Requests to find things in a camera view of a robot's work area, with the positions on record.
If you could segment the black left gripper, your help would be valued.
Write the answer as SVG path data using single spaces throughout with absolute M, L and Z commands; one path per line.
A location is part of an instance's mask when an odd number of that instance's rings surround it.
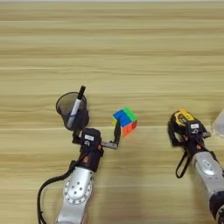
M 81 119 L 75 117 L 73 121 L 73 143 L 80 145 L 80 156 L 73 163 L 73 167 L 81 167 L 96 172 L 100 159 L 104 154 L 104 147 L 116 150 L 121 137 L 120 120 L 117 121 L 114 130 L 115 139 L 110 142 L 103 142 L 100 136 L 81 136 Z

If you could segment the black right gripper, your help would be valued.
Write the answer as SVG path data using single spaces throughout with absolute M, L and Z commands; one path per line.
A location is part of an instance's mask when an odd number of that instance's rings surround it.
M 184 152 L 184 157 L 192 158 L 199 152 L 207 151 L 204 144 L 204 139 L 211 136 L 205 126 L 201 124 L 202 134 L 182 134 L 182 126 L 179 125 L 175 118 L 168 122 L 168 134 L 173 147 L 181 147 Z

